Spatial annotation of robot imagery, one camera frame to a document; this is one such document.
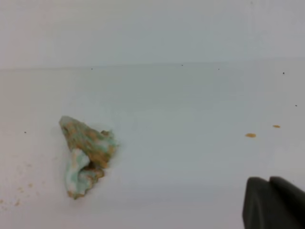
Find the brown speck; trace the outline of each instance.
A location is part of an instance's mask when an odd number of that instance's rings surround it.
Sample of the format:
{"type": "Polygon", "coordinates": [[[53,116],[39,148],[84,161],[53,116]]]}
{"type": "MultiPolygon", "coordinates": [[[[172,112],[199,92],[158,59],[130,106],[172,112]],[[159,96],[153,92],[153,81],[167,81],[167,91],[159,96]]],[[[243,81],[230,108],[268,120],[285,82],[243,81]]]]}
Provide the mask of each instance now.
{"type": "Polygon", "coordinates": [[[245,135],[246,137],[256,137],[256,134],[248,133],[245,135]]]}
{"type": "Polygon", "coordinates": [[[17,202],[14,205],[19,206],[20,205],[20,199],[18,199],[17,202]]]}

